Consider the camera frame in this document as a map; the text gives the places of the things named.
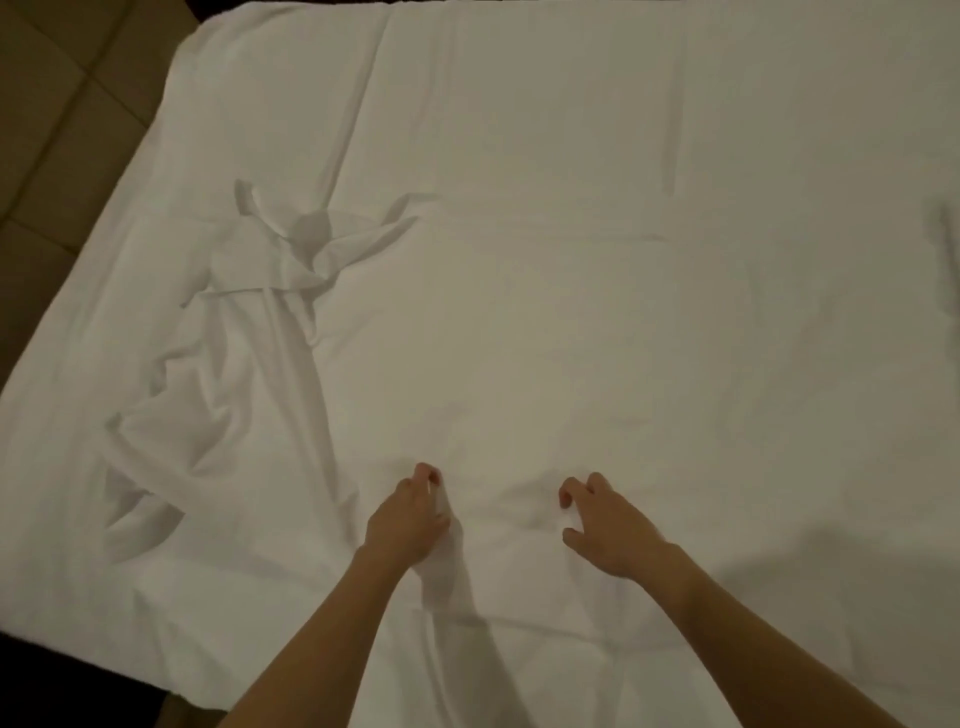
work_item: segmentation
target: bed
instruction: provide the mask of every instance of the bed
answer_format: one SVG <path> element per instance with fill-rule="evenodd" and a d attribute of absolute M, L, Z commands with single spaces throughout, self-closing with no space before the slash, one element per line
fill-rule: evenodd
<path fill-rule="evenodd" d="M 3 391 L 0 627 L 226 708 L 425 459 L 455 538 L 356 725 L 735 724 L 561 548 L 597 469 L 956 724 L 958 31 L 933 0 L 208 21 Z"/>

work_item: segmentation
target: forearm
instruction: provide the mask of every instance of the forearm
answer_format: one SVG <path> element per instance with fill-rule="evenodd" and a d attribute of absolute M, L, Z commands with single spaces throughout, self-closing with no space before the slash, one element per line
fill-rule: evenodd
<path fill-rule="evenodd" d="M 740 604 L 679 548 L 668 549 L 669 578 L 644 575 L 644 586 L 693 647 L 744 728 L 900 726 Z"/>
<path fill-rule="evenodd" d="M 330 596 L 236 704 L 224 728 L 346 728 L 403 569 L 357 551 Z"/>

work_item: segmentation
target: mattress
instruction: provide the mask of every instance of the mattress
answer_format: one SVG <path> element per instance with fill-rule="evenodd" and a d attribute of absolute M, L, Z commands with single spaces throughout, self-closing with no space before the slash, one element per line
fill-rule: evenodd
<path fill-rule="evenodd" d="M 462 528 L 355 724 L 731 724 L 652 602 L 561 548 L 552 494 L 592 469 L 896 715 L 955 724 L 958 28 L 853 0 L 205 24 L 0 401 L 0 626 L 228 707 L 329 589 L 333 548 L 230 532 L 110 449 L 211 261 L 276 288 L 233 246 L 252 195 L 275 227 L 412 221 L 309 309 L 335 541 L 416 459 Z"/>

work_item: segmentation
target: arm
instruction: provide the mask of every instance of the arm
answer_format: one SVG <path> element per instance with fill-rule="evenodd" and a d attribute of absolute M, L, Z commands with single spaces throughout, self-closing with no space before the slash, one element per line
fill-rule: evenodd
<path fill-rule="evenodd" d="M 431 489 L 440 474 L 419 464 L 367 525 L 340 583 L 221 723 L 221 728 L 346 728 L 373 638 L 403 574 L 450 527 Z"/>
<path fill-rule="evenodd" d="M 560 505 L 576 503 L 583 532 L 564 543 L 613 576 L 643 587 L 693 647 L 744 728 L 817 725 L 902 728 L 850 683 L 740 604 L 607 479 L 568 478 Z"/>

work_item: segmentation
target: hand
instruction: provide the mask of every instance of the hand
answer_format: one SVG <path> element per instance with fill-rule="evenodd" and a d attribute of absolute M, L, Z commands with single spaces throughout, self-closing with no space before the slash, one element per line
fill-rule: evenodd
<path fill-rule="evenodd" d="M 412 477 L 396 485 L 367 522 L 363 548 L 400 573 L 426 558 L 433 546 L 450 530 L 450 517 L 438 515 L 434 491 L 441 475 L 433 466 L 418 463 Z"/>
<path fill-rule="evenodd" d="M 597 569 L 612 576 L 635 580 L 648 589 L 670 544 L 657 528 L 600 473 L 582 483 L 569 477 L 560 487 L 560 507 L 576 503 L 583 532 L 564 529 L 564 543 Z"/>

